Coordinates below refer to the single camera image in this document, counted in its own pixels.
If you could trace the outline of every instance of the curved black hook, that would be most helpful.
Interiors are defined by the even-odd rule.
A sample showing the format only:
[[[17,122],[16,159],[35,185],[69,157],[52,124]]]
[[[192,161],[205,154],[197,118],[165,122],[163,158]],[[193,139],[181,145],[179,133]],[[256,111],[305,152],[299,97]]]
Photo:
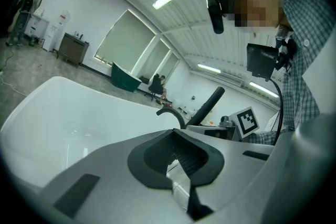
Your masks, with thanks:
[[[162,108],[162,109],[160,109],[159,111],[157,111],[156,114],[157,114],[158,116],[160,116],[162,113],[165,113],[165,112],[173,114],[173,115],[177,118],[177,120],[178,120],[178,122],[179,122],[179,124],[180,124],[180,128],[181,128],[181,129],[185,129],[185,128],[184,128],[184,126],[185,126],[184,119],[182,118],[181,114],[179,114],[175,109],[171,109],[171,108]]]

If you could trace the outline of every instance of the plaid shirt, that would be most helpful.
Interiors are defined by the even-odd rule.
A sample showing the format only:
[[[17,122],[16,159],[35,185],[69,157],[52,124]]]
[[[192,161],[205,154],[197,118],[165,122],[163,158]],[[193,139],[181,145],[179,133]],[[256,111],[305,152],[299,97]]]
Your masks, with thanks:
[[[297,45],[297,52],[291,68],[282,75],[285,128],[281,133],[294,131],[301,123],[319,115],[319,108],[302,75],[327,42],[336,23],[328,0],[283,0],[283,9],[294,32],[279,27],[276,38],[290,36]],[[276,131],[253,133],[249,141],[273,145],[275,136]]]

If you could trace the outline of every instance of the bathtub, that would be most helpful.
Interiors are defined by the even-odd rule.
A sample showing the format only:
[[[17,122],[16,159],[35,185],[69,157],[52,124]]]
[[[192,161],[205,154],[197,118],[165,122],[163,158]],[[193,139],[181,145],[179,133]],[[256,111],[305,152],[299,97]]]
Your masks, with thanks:
[[[173,115],[157,116],[157,110],[53,77],[11,113],[0,147],[14,177],[41,189],[102,146],[180,127]]]

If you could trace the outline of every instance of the gray floor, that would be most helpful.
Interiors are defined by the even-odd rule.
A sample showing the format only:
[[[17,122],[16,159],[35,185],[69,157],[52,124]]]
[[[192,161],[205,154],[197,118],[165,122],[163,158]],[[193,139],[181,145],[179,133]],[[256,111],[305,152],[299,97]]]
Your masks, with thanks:
[[[3,69],[3,80],[26,95],[48,79],[62,76],[118,98],[155,108],[162,107],[155,100],[151,101],[148,96],[145,97],[143,93],[121,90],[113,86],[109,78],[85,67],[76,68],[61,58],[56,59],[56,54],[46,52],[39,45],[30,47],[27,41],[20,47],[14,46],[10,49],[6,47],[5,39],[0,39],[0,68],[4,65],[5,59],[11,55],[10,50],[14,56],[8,60],[7,66]],[[0,81],[0,126],[24,98],[25,96]]]

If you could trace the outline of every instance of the brown wooden cabinet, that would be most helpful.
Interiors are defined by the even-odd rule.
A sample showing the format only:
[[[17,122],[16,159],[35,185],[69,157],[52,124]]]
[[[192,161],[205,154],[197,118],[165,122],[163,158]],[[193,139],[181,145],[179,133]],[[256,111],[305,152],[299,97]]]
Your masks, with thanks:
[[[67,60],[75,63],[78,67],[78,65],[83,62],[88,47],[89,44],[72,35],[65,33],[59,50],[57,52],[57,58],[59,55],[62,55]]]

